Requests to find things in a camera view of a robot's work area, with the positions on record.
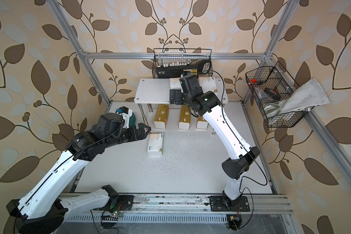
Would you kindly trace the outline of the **white tissue pack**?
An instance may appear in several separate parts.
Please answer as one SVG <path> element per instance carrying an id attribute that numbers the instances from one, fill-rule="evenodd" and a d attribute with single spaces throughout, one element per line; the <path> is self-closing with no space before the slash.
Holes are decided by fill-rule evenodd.
<path id="1" fill-rule="evenodd" d="M 179 78 L 169 78 L 171 90 L 182 90 Z"/>
<path id="2" fill-rule="evenodd" d="M 199 77 L 199 84 L 204 93 L 211 91 L 215 94 L 218 93 L 217 85 L 214 77 Z"/>
<path id="3" fill-rule="evenodd" d="M 150 133 L 147 154 L 161 156 L 163 153 L 163 133 Z"/>

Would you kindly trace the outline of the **gold tissue pack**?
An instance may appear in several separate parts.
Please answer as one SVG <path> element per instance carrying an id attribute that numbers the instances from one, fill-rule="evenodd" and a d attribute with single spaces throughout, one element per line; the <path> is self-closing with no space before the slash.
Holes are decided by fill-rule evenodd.
<path id="1" fill-rule="evenodd" d="M 197 129 L 206 130 L 208 125 L 208 122 L 202 116 L 198 116 Z"/>
<path id="2" fill-rule="evenodd" d="M 182 105 L 180 109 L 178 129 L 179 130 L 189 130 L 191 125 L 191 114 L 187 105 Z"/>
<path id="3" fill-rule="evenodd" d="M 156 129 L 165 129 L 168 121 L 169 106 L 167 104 L 160 104 L 157 108 L 154 126 Z"/>

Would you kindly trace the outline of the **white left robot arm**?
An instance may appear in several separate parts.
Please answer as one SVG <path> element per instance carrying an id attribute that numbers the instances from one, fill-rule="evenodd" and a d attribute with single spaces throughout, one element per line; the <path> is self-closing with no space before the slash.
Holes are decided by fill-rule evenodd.
<path id="1" fill-rule="evenodd" d="M 91 129 L 76 134 L 44 178 L 26 196 L 7 204 L 7 211 L 14 218 L 12 232 L 51 234 L 65 220 L 85 211 L 118 206 L 119 193 L 110 185 L 69 199 L 59 195 L 106 148 L 144 140 L 151 131 L 144 123 L 125 127 L 128 123 L 122 114 L 108 113 L 100 116 Z"/>

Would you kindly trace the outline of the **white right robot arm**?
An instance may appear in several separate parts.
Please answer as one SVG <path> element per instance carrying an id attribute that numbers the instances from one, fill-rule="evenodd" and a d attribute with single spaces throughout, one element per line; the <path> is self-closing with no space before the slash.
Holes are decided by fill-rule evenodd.
<path id="1" fill-rule="evenodd" d="M 203 117 L 227 149 L 229 158 L 222 163 L 222 169 L 228 178 L 220 204 L 232 209 L 241 200 L 243 178 L 260 151 L 243 139 L 227 117 L 220 99 L 213 91 L 204 92 L 196 75 L 187 75 L 177 81 L 181 88 L 170 90 L 170 103 L 187 105 Z"/>

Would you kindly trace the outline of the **white two-tier shelf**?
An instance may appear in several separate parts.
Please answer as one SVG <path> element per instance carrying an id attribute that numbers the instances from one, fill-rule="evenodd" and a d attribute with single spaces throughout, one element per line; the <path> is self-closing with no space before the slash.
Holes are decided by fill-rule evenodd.
<path id="1" fill-rule="evenodd" d="M 215 78 L 218 98 L 222 98 L 224 103 L 228 102 L 227 94 L 223 94 L 223 79 Z M 145 124 L 152 128 L 152 132 L 180 132 L 178 121 L 180 115 L 179 105 L 169 103 L 170 82 L 169 79 L 141 79 L 134 99 L 139 106 Z M 160 104 L 169 105 L 169 117 L 165 129 L 156 129 L 154 118 Z"/>

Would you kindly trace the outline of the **green plastic container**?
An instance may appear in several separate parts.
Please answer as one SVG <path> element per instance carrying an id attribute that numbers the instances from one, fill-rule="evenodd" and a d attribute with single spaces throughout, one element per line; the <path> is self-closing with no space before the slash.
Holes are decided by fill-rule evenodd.
<path id="1" fill-rule="evenodd" d="M 129 117 L 129 122 L 128 122 L 128 126 L 135 126 L 136 124 L 136 116 L 134 113 L 131 113 L 130 117 Z"/>

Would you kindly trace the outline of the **black yellow box in basket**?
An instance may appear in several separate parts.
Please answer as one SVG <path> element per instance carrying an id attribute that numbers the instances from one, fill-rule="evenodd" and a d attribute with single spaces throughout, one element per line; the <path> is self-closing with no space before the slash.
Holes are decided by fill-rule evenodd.
<path id="1" fill-rule="evenodd" d="M 187 75 L 210 75 L 212 74 L 212 61 L 210 59 L 197 60 L 192 62 L 190 59 L 186 63 L 165 63 L 156 65 L 153 70 L 154 79 L 180 78 Z"/>

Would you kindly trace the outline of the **small circuit board left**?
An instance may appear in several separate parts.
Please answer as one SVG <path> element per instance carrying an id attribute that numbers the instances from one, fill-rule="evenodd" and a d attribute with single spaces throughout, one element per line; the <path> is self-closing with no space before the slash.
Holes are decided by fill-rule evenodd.
<path id="1" fill-rule="evenodd" d="M 103 211 L 100 216 L 100 225 L 103 229 L 118 229 L 119 216 L 116 213 Z"/>

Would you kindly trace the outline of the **black device in right basket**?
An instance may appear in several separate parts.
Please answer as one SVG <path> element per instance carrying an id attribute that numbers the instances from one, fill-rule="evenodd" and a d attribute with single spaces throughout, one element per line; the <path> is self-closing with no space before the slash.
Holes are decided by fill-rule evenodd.
<path id="1" fill-rule="evenodd" d="M 274 100 L 277 100 L 277 101 L 281 100 L 281 95 L 268 87 L 264 89 L 264 92 Z"/>

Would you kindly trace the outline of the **round black connector right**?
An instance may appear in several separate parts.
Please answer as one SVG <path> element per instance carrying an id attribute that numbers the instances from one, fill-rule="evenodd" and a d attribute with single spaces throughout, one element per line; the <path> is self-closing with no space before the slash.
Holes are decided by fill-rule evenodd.
<path id="1" fill-rule="evenodd" d="M 242 224 L 241 215 L 227 215 L 227 228 L 231 231 L 237 231 Z"/>

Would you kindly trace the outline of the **white cloth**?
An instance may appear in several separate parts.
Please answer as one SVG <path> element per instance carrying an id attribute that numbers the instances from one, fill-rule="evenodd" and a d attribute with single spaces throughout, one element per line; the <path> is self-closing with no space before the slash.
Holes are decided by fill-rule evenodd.
<path id="1" fill-rule="evenodd" d="M 312 78 L 296 89 L 288 99 L 267 104 L 266 109 L 268 105 L 274 107 L 274 109 L 268 110 L 267 116 L 272 117 L 289 112 L 303 111 L 308 107 L 329 103 L 330 100 L 321 84 L 315 78 Z"/>

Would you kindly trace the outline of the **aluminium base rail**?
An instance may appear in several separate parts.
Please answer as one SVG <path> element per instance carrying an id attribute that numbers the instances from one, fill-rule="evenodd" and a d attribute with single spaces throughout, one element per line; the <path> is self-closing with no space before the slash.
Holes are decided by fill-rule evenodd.
<path id="1" fill-rule="evenodd" d="M 284 195 L 243 195 L 248 198 L 250 212 L 212 212 L 208 194 L 120 194 L 134 196 L 131 213 L 175 214 L 293 214 L 290 201 Z"/>

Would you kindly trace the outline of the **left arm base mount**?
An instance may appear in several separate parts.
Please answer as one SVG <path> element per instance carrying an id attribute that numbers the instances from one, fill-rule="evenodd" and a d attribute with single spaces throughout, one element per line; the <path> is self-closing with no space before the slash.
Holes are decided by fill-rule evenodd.
<path id="1" fill-rule="evenodd" d="M 118 195 L 109 198 L 108 202 L 101 208 L 95 208 L 97 211 L 121 212 L 131 210 L 134 196 Z"/>

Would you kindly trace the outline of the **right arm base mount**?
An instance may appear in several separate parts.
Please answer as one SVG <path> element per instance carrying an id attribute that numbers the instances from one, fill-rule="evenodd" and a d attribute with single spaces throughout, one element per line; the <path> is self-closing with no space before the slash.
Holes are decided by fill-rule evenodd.
<path id="1" fill-rule="evenodd" d="M 246 196 L 239 196 L 235 200 L 230 200 L 225 196 L 209 197 L 212 212 L 250 212 L 250 205 Z"/>

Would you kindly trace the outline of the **aluminium frame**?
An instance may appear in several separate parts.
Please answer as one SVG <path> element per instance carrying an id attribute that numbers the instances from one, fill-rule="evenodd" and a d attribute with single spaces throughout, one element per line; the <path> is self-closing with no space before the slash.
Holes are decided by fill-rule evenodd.
<path id="1" fill-rule="evenodd" d="M 102 99 L 107 103 L 108 106 L 112 104 L 112 101 L 107 96 L 107 93 L 102 86 L 96 72 L 94 71 L 90 60 L 92 59 L 153 59 L 157 58 L 182 58 L 184 56 L 191 58 L 195 56 L 194 53 L 186 53 L 183 50 L 177 51 L 176 53 L 97 53 L 97 52 L 85 52 L 80 45 L 77 36 L 69 24 L 66 16 L 64 15 L 61 5 L 58 1 L 47 1 L 47 4 L 58 21 L 60 27 L 64 31 L 66 38 L 69 40 L 77 57 L 81 60 L 82 65 L 85 67 L 92 84 L 102 94 Z M 293 81 L 291 74 L 284 68 L 284 65 L 273 59 L 274 46 L 269 45 L 268 50 L 265 53 L 212 53 L 211 59 L 237 59 L 237 60 L 261 60 L 260 67 L 264 67 L 266 64 L 271 66 L 273 70 L 282 76 L 282 78 L 290 83 Z M 316 116 L 314 112 L 309 112 L 304 116 L 311 129 L 319 137 L 324 147 L 331 154 L 332 158 L 336 161 L 337 166 L 344 175 L 344 178 L 349 182 L 351 186 L 351 159 L 348 158 L 347 153 L 337 143 L 336 139 L 332 136 L 331 132 L 324 126 Z"/>

